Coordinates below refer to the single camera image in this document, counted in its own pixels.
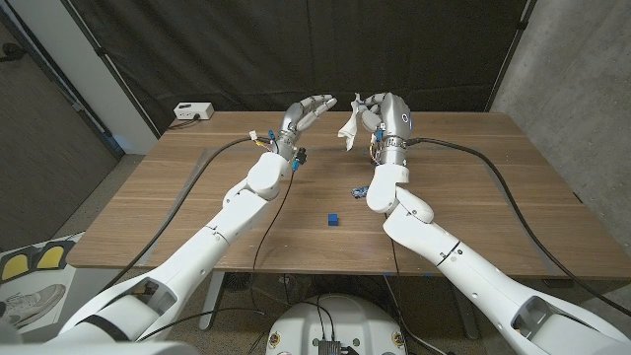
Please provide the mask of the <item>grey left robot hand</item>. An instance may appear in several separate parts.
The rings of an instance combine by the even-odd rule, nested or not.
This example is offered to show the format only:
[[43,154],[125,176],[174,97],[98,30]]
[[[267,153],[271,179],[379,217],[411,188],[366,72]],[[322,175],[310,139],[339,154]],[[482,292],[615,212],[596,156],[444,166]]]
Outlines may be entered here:
[[325,94],[309,96],[291,104],[283,116],[277,142],[294,144],[303,131],[311,127],[336,103],[337,98],[331,94]]

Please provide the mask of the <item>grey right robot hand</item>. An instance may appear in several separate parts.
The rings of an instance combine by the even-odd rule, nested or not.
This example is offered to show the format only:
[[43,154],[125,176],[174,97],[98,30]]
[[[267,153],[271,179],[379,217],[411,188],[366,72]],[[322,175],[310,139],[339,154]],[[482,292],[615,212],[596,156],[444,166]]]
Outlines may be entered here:
[[378,93],[359,99],[357,104],[362,125],[369,132],[382,130],[384,136],[396,136],[403,140],[410,137],[411,111],[402,97],[393,93]]

